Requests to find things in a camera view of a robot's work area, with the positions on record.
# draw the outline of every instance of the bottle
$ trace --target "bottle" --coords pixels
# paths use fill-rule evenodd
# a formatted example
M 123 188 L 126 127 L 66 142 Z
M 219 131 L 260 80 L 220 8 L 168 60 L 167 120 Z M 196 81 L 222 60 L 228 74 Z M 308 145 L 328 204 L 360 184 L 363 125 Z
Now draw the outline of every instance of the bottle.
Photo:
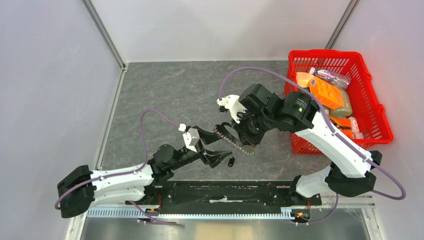
M 336 109 L 330 109 L 330 116 L 336 118 L 343 118 L 352 115 L 352 105 L 351 100 L 349 99 L 348 93 L 339 88 L 341 92 L 341 98 L 343 98 L 344 105 Z
M 309 73 L 343 90 L 346 90 L 348 85 L 351 83 L 351 79 L 349 77 L 325 69 L 311 67 Z

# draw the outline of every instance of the gray marble surface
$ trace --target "gray marble surface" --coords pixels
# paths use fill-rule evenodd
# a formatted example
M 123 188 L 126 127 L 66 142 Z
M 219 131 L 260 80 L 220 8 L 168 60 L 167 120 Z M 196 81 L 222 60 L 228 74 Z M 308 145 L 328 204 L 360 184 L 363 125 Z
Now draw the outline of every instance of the gray marble surface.
M 218 111 L 216 103 L 223 78 L 238 67 L 264 67 L 286 75 L 287 61 L 199 61 L 130 63 L 123 80 L 106 143 L 102 169 L 111 170 L 140 164 L 144 150 L 140 137 L 140 116 L 156 109 L 176 123 L 211 131 L 215 124 L 229 122 L 230 113 Z M 251 84 L 260 83 L 284 96 L 284 81 L 261 71 L 245 70 L 233 75 L 223 95 L 240 95 Z M 143 121 L 149 158 L 162 144 L 179 149 L 182 133 L 149 112 Z M 211 169 L 200 160 L 175 171 L 174 180 L 292 180 L 323 169 L 330 160 L 322 155 L 292 153 L 290 134 L 277 129 L 266 133 L 253 157 L 244 156 L 224 141 L 207 145 L 209 150 L 233 150 L 233 167 L 228 160 Z

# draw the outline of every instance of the cable clip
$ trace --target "cable clip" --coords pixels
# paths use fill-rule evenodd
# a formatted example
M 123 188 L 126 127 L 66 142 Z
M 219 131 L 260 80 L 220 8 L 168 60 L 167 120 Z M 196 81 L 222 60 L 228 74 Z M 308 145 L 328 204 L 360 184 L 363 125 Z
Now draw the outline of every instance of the cable clip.
M 179 128 L 178 128 L 178 131 L 181 131 L 181 132 L 184 133 L 186 131 L 186 128 L 187 128 L 187 126 L 185 124 L 180 123 L 179 124 Z

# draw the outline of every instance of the food item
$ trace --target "food item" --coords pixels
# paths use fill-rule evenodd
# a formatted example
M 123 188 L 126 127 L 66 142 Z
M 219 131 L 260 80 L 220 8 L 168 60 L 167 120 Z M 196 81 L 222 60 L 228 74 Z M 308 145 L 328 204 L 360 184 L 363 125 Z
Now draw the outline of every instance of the food item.
M 362 132 L 355 132 L 354 134 L 352 134 L 352 139 L 364 139 L 364 135 L 362 134 Z
M 352 139 L 352 124 L 351 120 L 348 118 L 341 118 L 341 117 L 329 117 L 330 122 L 338 128 L 344 135 L 346 135 L 348 138 Z
M 309 82 L 314 79 L 315 76 L 312 74 L 309 74 L 307 72 L 296 72 L 296 82 L 301 86 L 302 88 L 307 88 L 309 85 Z
M 324 111 L 327 114 L 327 116 L 330 116 L 330 108 L 324 106 Z
M 345 90 L 343 89 L 339 89 L 339 90 L 341 92 L 341 97 L 343 98 L 344 105 L 336 109 L 331 109 L 330 116 L 336 117 L 336 118 L 350 116 L 352 115 L 352 105 L 351 105 L 351 100 L 349 99 L 349 95 Z
M 325 70 L 323 68 L 318 69 L 315 67 L 311 67 L 309 73 L 343 90 L 346 90 L 348 88 L 348 85 L 351 83 L 350 77 L 329 70 Z
M 353 116 L 349 117 L 350 120 L 350 124 L 352 126 L 352 133 L 359 133 L 359 126 L 358 126 L 358 122 L 357 119 Z
M 337 109 L 345 105 L 340 89 L 319 77 L 315 77 L 309 82 L 309 90 L 322 105 L 330 109 Z

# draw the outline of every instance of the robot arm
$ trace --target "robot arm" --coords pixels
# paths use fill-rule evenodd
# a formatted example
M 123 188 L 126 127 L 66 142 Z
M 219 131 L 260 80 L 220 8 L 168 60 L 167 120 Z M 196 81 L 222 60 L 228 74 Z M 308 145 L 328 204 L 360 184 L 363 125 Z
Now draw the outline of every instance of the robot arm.
M 303 92 L 291 92 L 280 99 L 260 84 L 251 85 L 239 97 L 229 95 L 217 100 L 221 112 L 230 111 L 232 121 L 216 126 L 217 132 L 239 148 L 258 145 L 265 133 L 274 128 L 288 131 L 307 140 L 329 157 L 332 164 L 306 176 L 297 176 L 291 188 L 299 198 L 334 191 L 354 197 L 374 189 L 376 177 L 372 166 L 358 156 L 328 128 L 318 105 Z M 238 134 L 231 135 L 224 126 L 231 126 Z M 357 147 L 367 159 L 380 165 L 382 155 L 356 145 L 335 128 L 346 141 Z
M 156 195 L 149 193 L 154 192 L 155 185 L 172 178 L 173 170 L 198 159 L 214 168 L 232 154 L 228 150 L 210 151 L 204 148 L 203 143 L 208 145 L 221 139 L 215 133 L 198 126 L 188 126 L 185 130 L 185 146 L 177 150 L 169 144 L 161 145 L 141 170 L 142 164 L 105 171 L 90 171 L 88 165 L 77 167 L 57 184 L 59 197 L 84 181 L 99 179 L 84 184 L 63 198 L 60 202 L 62 218 L 78 216 L 98 205 L 114 206 L 126 201 L 150 204 Z
M 107 171 L 89 171 L 87 165 L 77 167 L 57 185 L 62 198 L 61 216 L 70 218 L 98 205 L 117 205 L 128 201 L 152 204 L 156 196 L 155 186 L 172 178 L 174 170 L 198 159 L 214 168 L 232 154 L 231 151 L 209 151 L 203 143 L 208 145 L 225 139 L 252 156 L 253 152 L 245 147 L 255 148 L 265 133 L 272 129 L 295 133 L 308 140 L 333 162 L 319 172 L 297 176 L 291 183 L 286 206 L 304 205 L 307 198 L 330 190 L 354 197 L 374 188 L 376 177 L 369 172 L 371 165 L 332 134 L 317 103 L 305 93 L 291 92 L 280 99 L 262 85 L 254 84 L 241 96 L 229 95 L 217 103 L 220 111 L 230 111 L 232 121 L 216 125 L 213 133 L 197 126 L 183 126 L 185 146 L 179 150 L 164 144 L 146 165 Z M 233 128 L 238 136 L 232 135 L 226 127 Z M 378 151 L 357 148 L 369 157 L 367 159 L 380 164 L 382 155 Z

